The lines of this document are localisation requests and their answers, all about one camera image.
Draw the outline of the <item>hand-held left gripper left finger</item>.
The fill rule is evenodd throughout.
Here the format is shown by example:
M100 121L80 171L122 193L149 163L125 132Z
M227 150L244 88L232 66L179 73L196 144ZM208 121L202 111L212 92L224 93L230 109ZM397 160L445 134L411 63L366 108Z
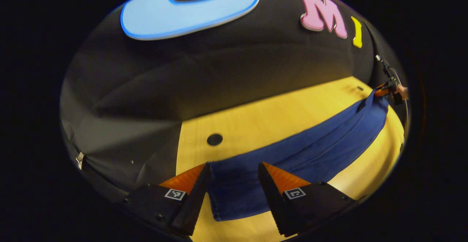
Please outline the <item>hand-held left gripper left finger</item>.
M148 184L124 197L124 212L172 237L193 235L211 179L209 163L160 184Z

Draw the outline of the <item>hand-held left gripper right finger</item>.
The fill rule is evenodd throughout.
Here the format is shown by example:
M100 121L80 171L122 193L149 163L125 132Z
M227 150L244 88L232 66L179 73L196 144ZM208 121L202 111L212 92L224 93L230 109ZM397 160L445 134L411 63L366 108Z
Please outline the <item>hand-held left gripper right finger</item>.
M265 162L258 165L258 178L285 237L319 229L361 203L326 182L309 182Z

